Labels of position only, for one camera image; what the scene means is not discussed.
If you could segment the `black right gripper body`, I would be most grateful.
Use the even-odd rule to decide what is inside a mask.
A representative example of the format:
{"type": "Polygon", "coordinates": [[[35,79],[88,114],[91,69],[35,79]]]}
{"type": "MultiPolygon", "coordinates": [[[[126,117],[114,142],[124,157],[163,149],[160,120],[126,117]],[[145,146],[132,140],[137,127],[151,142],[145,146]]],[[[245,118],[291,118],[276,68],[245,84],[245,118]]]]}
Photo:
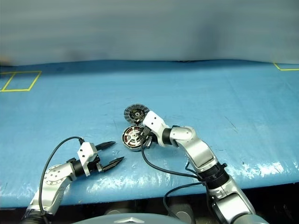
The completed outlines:
{"type": "Polygon", "coordinates": [[[148,127],[144,127],[141,134],[141,149],[150,148],[153,142],[153,136],[151,135],[151,130],[148,127]]]}

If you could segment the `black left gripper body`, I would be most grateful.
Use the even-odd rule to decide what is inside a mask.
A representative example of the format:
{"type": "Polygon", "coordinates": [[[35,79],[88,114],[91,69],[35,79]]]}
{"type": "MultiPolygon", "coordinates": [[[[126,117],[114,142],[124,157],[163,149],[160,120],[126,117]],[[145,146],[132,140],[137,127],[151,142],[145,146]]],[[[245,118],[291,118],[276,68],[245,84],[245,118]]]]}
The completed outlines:
{"type": "Polygon", "coordinates": [[[100,172],[102,170],[102,166],[100,164],[100,157],[98,155],[98,151],[103,150],[103,144],[98,144],[98,145],[91,144],[90,148],[91,148],[91,155],[88,162],[88,169],[90,172],[95,170],[100,172]]]}

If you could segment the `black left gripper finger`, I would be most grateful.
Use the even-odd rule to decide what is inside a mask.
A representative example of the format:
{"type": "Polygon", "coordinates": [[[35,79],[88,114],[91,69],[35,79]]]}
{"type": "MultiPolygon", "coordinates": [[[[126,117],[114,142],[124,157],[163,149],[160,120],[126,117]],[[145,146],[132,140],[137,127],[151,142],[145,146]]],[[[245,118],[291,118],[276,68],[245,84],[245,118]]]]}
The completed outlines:
{"type": "Polygon", "coordinates": [[[111,146],[113,146],[116,142],[115,141],[108,141],[108,142],[103,142],[97,145],[97,150],[105,150],[111,146]]]}
{"type": "Polygon", "coordinates": [[[102,171],[108,171],[108,170],[114,168],[114,167],[117,166],[123,159],[124,159],[124,156],[123,156],[123,157],[116,158],[116,159],[110,161],[107,165],[105,165],[105,166],[103,167],[102,171]]]}

